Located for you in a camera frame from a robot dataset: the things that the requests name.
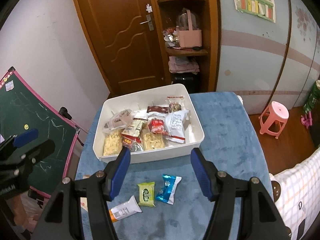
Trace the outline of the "green small snack packet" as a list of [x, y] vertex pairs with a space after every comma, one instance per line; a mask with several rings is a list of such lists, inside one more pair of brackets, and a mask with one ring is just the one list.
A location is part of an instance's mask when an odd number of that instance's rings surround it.
[[138, 184], [139, 206], [155, 207], [155, 182]]

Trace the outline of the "white orange snack bar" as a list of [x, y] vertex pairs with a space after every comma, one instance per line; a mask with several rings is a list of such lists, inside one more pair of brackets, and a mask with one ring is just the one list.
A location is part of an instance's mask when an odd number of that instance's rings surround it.
[[130, 217], [136, 213], [142, 213], [142, 210], [139, 207], [134, 195], [132, 195], [128, 201], [109, 210], [109, 215], [113, 223]]

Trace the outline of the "red-edged mixed cracker packet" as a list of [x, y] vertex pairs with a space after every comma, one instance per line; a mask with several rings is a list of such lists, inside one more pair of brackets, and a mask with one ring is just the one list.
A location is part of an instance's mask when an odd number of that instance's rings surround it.
[[146, 119], [133, 118], [129, 126], [121, 132], [123, 146], [127, 147], [130, 152], [140, 152], [144, 150], [141, 132], [146, 126], [146, 123]]

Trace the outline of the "blue foil candy packet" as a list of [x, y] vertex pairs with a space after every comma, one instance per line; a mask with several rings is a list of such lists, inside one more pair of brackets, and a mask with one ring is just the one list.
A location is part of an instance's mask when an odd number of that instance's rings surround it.
[[159, 202], [173, 205], [174, 195], [178, 184], [182, 180], [182, 177], [164, 174], [162, 178], [164, 181], [164, 186], [159, 191], [159, 193], [157, 193], [156, 200]]

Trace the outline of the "beige paper snack packet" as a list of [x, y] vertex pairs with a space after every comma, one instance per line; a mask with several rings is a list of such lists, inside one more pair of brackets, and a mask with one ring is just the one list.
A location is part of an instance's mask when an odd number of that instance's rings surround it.
[[[90, 177], [90, 175], [84, 175], [82, 178], [83, 179], [87, 179], [87, 178], [89, 178]], [[80, 205], [81, 205], [81, 207], [85, 210], [85, 211], [88, 211], [88, 206], [87, 206], [87, 198], [86, 197], [81, 197], [80, 198]]]

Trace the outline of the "mountain print cake packet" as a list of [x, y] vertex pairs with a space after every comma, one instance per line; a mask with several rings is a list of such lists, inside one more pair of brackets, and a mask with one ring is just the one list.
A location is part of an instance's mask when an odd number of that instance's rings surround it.
[[165, 148], [165, 141], [162, 134], [154, 134], [148, 128], [144, 127], [141, 136], [143, 149], [145, 151]]

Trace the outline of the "clear packet brown biscuits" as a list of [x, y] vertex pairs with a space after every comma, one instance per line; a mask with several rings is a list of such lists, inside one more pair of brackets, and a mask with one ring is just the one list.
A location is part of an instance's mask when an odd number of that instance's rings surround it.
[[103, 127], [103, 132], [109, 133], [117, 129], [126, 128], [133, 121], [133, 111], [131, 109], [125, 109], [109, 119]]

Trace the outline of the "white crinkled snack packet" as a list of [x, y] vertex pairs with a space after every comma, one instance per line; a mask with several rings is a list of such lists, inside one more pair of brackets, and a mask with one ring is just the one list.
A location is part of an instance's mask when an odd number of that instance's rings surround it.
[[179, 144], [185, 142], [184, 123], [188, 119], [189, 111], [180, 110], [169, 113], [164, 119], [164, 127], [167, 139]]

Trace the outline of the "small red snack packet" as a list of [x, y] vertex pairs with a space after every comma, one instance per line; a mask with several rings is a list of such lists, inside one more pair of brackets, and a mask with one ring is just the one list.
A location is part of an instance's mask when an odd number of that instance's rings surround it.
[[153, 134], [166, 134], [164, 121], [162, 119], [153, 118], [148, 123], [148, 128]]

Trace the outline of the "clear packet mixed nuts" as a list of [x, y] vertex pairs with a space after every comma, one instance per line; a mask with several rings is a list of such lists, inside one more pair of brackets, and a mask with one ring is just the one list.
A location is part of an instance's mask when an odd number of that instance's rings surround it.
[[168, 96], [167, 102], [169, 104], [169, 113], [185, 110], [184, 96]]

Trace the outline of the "clear packet yellow crackers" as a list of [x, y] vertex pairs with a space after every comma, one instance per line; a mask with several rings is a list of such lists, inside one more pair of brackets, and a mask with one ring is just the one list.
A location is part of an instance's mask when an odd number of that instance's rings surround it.
[[103, 156], [118, 155], [122, 147], [121, 130], [115, 130], [105, 137]]

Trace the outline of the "brown white chocolate bar packet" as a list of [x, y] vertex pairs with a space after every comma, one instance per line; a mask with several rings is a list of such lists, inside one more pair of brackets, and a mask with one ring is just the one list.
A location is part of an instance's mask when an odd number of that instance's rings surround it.
[[168, 114], [169, 107], [165, 106], [148, 106], [146, 112], [149, 113], [157, 113], [157, 114]]

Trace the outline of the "checked white pink blanket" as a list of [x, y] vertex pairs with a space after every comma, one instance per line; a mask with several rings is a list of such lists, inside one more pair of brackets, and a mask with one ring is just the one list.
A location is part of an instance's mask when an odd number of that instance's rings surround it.
[[319, 214], [319, 149], [293, 168], [272, 175], [281, 193], [276, 207], [292, 239], [302, 239]]

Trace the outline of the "green printed bag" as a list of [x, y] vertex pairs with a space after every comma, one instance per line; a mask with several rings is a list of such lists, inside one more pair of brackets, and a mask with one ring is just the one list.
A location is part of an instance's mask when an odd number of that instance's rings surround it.
[[312, 86], [310, 94], [303, 106], [303, 112], [308, 114], [312, 111], [320, 98], [320, 79], [318, 79]]

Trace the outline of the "wooden corner shelf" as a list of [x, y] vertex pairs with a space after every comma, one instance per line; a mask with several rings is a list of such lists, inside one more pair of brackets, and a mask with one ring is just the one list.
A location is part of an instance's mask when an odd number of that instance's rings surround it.
[[220, 0], [151, 0], [166, 84], [213, 92], [221, 49]]

